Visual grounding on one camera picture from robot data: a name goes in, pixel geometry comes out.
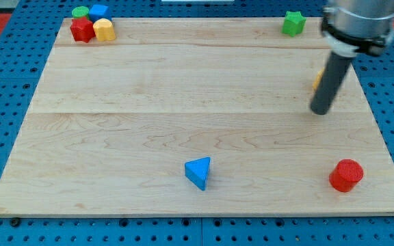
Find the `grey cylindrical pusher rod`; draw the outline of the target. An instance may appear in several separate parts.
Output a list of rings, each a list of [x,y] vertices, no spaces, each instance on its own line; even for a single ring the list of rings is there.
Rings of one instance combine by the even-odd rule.
[[[317,115],[326,115],[341,87],[352,63],[352,57],[344,57],[331,52],[324,73],[310,103],[310,110]]]

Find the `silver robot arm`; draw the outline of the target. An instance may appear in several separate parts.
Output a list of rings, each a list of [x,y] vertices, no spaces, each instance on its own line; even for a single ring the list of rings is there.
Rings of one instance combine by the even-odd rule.
[[[328,0],[322,12],[331,50],[310,103],[317,115],[328,113],[354,58],[378,57],[394,38],[394,0]]]

